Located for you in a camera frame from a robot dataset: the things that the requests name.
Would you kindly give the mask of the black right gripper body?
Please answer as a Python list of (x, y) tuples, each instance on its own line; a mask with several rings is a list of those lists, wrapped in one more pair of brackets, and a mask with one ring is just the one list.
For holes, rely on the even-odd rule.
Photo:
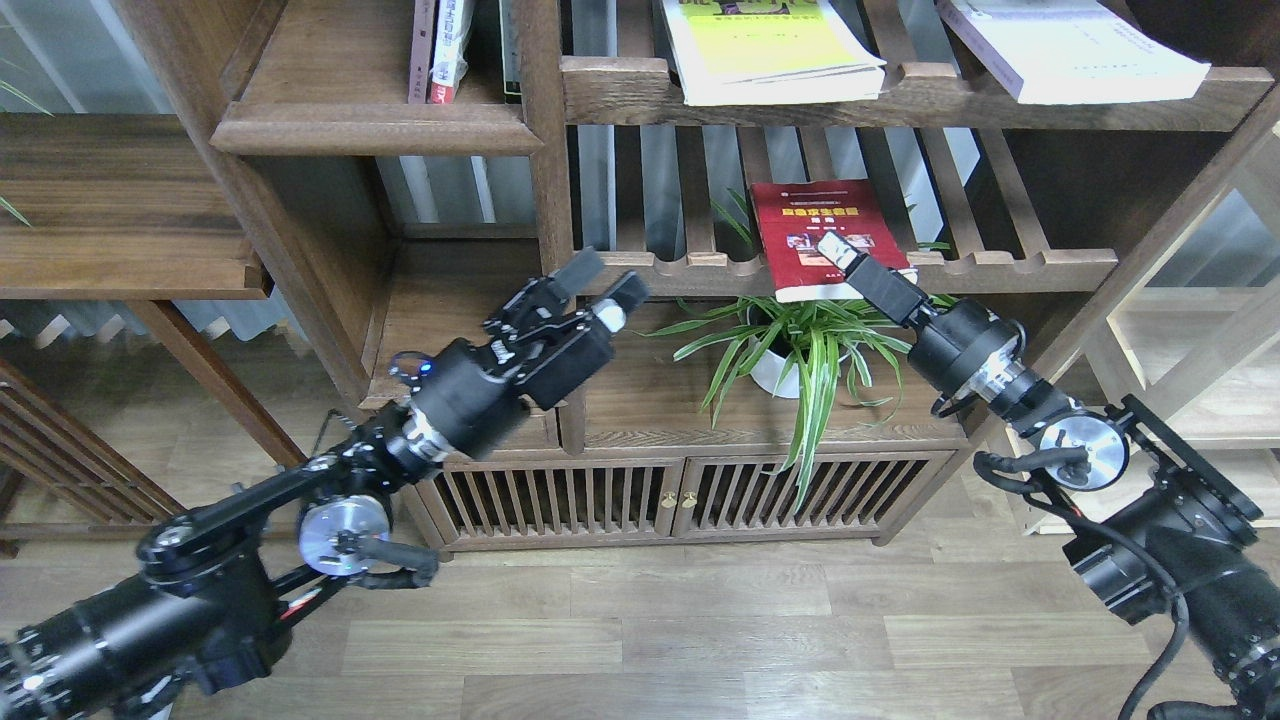
[(895, 325), (916, 333), (908, 363), (943, 401), (991, 401), (1027, 372), (1024, 333), (972, 299), (937, 307), (928, 293), (867, 254), (850, 261), (850, 286)]

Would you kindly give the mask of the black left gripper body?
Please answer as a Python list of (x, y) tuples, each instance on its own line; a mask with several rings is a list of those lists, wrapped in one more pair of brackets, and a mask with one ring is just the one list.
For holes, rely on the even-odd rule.
[(568, 311), (570, 286), (529, 281), (483, 324), (408, 361), (408, 450), (426, 462), (488, 456), (531, 414), (550, 410), (614, 356), (614, 293)]

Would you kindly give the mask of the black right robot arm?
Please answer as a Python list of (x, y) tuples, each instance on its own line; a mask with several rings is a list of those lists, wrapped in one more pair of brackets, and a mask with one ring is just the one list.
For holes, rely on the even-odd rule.
[(1172, 619), (1165, 650), (1120, 717), (1134, 714), (1193, 639), (1233, 703), (1165, 701), (1148, 717), (1275, 719), (1277, 585), (1245, 556), (1261, 509), (1137, 397), (1096, 413), (1028, 368), (1018, 323), (970, 299), (941, 307), (841, 234), (826, 234), (817, 249), (864, 300), (914, 331), (908, 361), (940, 392), (936, 416), (982, 398), (1030, 443), (1018, 457), (975, 454), (975, 473), (1074, 529), (1062, 551), (1110, 612), (1130, 624)]

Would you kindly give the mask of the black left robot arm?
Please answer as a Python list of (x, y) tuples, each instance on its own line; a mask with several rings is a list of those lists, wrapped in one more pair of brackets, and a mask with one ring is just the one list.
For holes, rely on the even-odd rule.
[(438, 553), (390, 541), (390, 497), (438, 477), (452, 454), (488, 456), (613, 359), (650, 290), (626, 272), (572, 309), (602, 269), (585, 249), (497, 309), (484, 345), (397, 354), (390, 373), (408, 395), (343, 442), (152, 527), (136, 575), (3, 646), (3, 716), (151, 717), (188, 682), (215, 694), (268, 676), (293, 628), (346, 587), (429, 585)]

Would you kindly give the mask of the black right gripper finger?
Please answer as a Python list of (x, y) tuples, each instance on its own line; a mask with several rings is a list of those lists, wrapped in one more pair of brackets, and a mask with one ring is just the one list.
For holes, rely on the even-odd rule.
[(850, 273), (860, 261), (861, 251), (837, 232), (826, 232), (817, 251), (842, 273)]

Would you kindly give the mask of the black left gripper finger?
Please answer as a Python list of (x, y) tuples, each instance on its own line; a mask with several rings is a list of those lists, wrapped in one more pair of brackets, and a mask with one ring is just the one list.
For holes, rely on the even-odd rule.
[(595, 249), (582, 249), (547, 277), (549, 292), (559, 301), (570, 301), (581, 295), (603, 268), (604, 263)]
[(628, 316), (649, 300), (649, 286), (636, 272), (625, 272), (604, 293), (594, 299), (590, 311), (609, 333), (618, 333)]

